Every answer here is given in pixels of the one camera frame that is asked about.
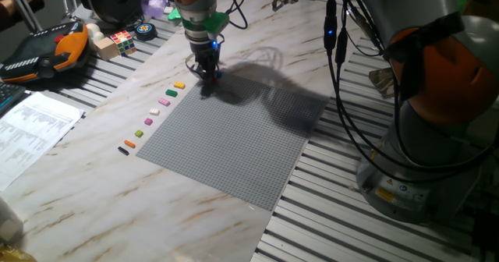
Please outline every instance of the paper sheet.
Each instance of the paper sheet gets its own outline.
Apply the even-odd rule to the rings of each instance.
[[[35,93],[0,119],[0,192],[53,148],[82,110]]]

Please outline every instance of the warning label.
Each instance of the warning label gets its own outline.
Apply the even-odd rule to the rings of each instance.
[[[376,194],[395,206],[411,211],[421,211],[428,196],[428,189],[415,188],[383,176]]]

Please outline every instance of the marble table surface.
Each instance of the marble table surface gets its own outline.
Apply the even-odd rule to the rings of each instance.
[[[300,0],[273,12],[271,2],[245,1],[249,28],[226,28],[221,68],[326,99],[325,3]],[[219,0],[219,11],[231,3]],[[24,221],[23,250],[40,262],[250,260],[269,211],[135,156],[197,82],[184,64],[189,54],[181,29],[2,193]],[[158,104],[177,81],[187,88],[169,107]],[[145,126],[151,108],[161,114]],[[137,145],[128,157],[117,150],[125,139]]]

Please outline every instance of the hockey puck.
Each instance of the hockey puck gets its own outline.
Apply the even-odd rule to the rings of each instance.
[[[153,24],[140,24],[135,27],[135,35],[140,41],[150,41],[157,36],[157,30]]]

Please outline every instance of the gray lego baseplate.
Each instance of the gray lego baseplate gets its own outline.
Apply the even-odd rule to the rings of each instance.
[[[195,86],[137,157],[271,211],[323,106],[224,74]]]

